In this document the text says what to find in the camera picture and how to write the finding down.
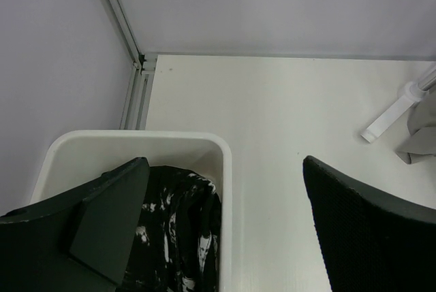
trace black and white fabric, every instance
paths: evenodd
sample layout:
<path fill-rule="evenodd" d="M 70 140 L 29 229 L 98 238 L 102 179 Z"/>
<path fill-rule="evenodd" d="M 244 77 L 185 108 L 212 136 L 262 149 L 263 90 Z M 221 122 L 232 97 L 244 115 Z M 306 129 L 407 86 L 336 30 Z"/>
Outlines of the black and white fabric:
<path fill-rule="evenodd" d="M 215 292 L 221 202 L 193 171 L 152 167 L 122 287 L 117 291 Z"/>

